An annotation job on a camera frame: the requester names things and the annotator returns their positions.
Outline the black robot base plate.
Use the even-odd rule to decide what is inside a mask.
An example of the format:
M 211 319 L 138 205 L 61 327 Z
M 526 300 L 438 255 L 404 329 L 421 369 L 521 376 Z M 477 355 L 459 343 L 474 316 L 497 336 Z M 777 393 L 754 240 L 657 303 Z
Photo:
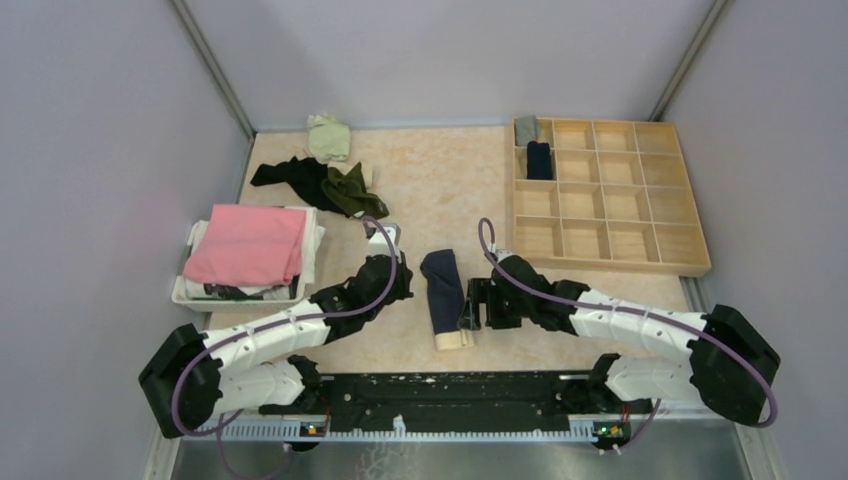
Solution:
M 328 418 L 334 433 L 387 432 L 401 417 L 413 433 L 564 432 L 575 415 L 645 414 L 586 371 L 333 374 L 291 405 L 266 404 L 263 416 Z

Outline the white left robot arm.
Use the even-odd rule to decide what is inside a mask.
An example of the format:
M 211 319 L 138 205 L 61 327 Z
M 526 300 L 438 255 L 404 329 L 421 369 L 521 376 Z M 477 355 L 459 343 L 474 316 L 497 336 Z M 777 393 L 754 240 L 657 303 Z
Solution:
M 403 254 L 373 255 L 344 282 L 264 318 L 175 328 L 138 377 L 161 434 L 178 438 L 213 416 L 266 405 L 314 410 L 320 377 L 296 351 L 361 331 L 383 307 L 412 297 L 411 280 Z

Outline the grey underwear white waistband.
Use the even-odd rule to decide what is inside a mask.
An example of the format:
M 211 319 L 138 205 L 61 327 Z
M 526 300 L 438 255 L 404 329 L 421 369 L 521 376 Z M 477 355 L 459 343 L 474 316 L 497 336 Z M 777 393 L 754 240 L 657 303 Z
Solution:
M 516 117 L 513 121 L 515 145 L 526 147 L 530 142 L 537 141 L 541 134 L 539 120 L 534 115 Z

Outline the navy orange underwear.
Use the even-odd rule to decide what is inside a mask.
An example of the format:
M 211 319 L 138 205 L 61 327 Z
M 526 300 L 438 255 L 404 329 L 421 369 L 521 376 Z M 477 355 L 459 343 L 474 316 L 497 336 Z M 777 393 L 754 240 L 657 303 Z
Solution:
M 530 141 L 526 146 L 528 180 L 553 180 L 551 148 L 546 142 Z

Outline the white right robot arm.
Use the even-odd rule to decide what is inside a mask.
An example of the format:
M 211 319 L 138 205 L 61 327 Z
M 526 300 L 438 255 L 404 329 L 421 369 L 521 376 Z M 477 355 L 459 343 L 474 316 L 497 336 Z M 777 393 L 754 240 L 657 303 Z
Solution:
M 658 309 L 608 295 L 586 283 L 551 281 L 524 258 L 498 250 L 484 255 L 492 271 L 497 312 L 493 330 L 522 327 L 580 339 L 627 345 L 639 356 L 606 354 L 586 385 L 589 404 L 612 412 L 624 401 L 657 399 L 699 403 L 753 428 L 778 418 L 773 381 L 781 358 L 737 309 L 708 312 Z

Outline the navy underwear cream waistband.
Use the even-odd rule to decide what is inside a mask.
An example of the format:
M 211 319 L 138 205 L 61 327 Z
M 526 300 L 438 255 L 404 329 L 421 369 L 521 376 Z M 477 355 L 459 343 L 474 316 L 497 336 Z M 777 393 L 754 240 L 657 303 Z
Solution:
M 428 253 L 420 264 L 437 351 L 473 347 L 469 329 L 461 328 L 465 295 L 452 249 Z

